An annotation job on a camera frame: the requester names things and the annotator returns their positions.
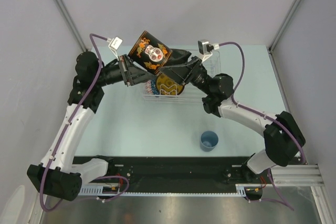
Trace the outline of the light blue cup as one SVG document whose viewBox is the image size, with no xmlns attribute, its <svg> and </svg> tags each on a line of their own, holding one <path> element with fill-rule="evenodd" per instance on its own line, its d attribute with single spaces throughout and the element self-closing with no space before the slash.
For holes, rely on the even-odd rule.
<svg viewBox="0 0 336 224">
<path fill-rule="evenodd" d="M 200 148 L 205 152 L 212 151 L 218 144 L 218 136 L 213 131 L 205 131 L 200 137 Z"/>
</svg>

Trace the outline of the red black mug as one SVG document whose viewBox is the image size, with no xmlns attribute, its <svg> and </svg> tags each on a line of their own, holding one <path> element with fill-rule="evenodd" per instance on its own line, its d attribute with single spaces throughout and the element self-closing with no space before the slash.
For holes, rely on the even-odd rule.
<svg viewBox="0 0 336 224">
<path fill-rule="evenodd" d="M 149 73 L 156 75 L 172 53 L 172 49 L 145 30 L 128 53 L 128 57 Z"/>
</svg>

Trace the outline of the yellow round plate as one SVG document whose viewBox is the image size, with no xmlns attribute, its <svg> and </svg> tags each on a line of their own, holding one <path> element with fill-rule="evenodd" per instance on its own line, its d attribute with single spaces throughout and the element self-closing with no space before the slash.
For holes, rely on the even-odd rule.
<svg viewBox="0 0 336 224">
<path fill-rule="evenodd" d="M 155 86 L 160 95 L 180 95 L 185 89 L 185 86 L 177 84 L 163 73 L 157 77 Z"/>
</svg>

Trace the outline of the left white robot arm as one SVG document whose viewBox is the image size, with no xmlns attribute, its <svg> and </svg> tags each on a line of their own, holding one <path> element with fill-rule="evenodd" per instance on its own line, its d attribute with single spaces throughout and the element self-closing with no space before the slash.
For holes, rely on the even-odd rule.
<svg viewBox="0 0 336 224">
<path fill-rule="evenodd" d="M 84 164 L 73 166 L 75 152 L 98 110 L 104 96 L 103 87 L 117 82 L 133 86 L 154 78 L 127 55 L 105 65 L 90 51 L 77 57 L 75 71 L 66 114 L 55 140 L 40 163 L 31 164 L 27 170 L 41 200 L 47 195 L 72 201 L 83 185 L 98 178 L 105 182 L 115 178 L 116 169 L 110 165 L 110 158 L 98 155 Z"/>
</svg>

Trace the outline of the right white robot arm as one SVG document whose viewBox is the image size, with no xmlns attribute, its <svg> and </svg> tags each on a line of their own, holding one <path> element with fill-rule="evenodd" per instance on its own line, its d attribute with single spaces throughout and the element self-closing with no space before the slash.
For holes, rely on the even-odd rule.
<svg viewBox="0 0 336 224">
<path fill-rule="evenodd" d="M 302 162 L 306 161 L 303 152 L 306 140 L 292 114 L 260 112 L 239 103 L 234 98 L 237 85 L 231 76 L 220 73 L 211 77 L 200 58 L 182 49 L 172 50 L 160 72 L 180 85 L 191 84 L 202 91 L 206 95 L 202 98 L 206 113 L 235 121 L 264 138 L 264 149 L 241 166 L 245 181 L 254 183 L 262 172 L 276 165 L 286 167 L 297 153 Z"/>
</svg>

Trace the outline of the clear wire dish rack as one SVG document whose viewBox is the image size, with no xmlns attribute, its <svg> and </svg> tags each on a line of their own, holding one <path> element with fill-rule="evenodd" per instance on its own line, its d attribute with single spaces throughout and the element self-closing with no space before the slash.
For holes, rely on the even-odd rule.
<svg viewBox="0 0 336 224">
<path fill-rule="evenodd" d="M 203 63 L 206 68 L 208 75 L 215 77 L 221 71 L 221 53 L 215 51 L 213 55 Z M 179 103 L 179 104 L 200 104 L 202 103 L 202 97 L 205 97 L 205 93 L 199 90 L 192 84 L 185 85 L 184 91 L 180 95 L 148 95 L 144 92 L 145 83 L 142 84 L 142 96 L 146 102 L 156 102 L 156 103 Z"/>
</svg>

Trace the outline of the blue patterned bowl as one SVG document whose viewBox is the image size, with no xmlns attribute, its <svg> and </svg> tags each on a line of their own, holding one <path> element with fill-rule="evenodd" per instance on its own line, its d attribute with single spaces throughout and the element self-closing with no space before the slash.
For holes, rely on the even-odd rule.
<svg viewBox="0 0 336 224">
<path fill-rule="evenodd" d="M 156 80 L 152 79 L 145 83 L 144 92 L 148 95 L 159 95 L 159 91 L 156 87 Z"/>
</svg>

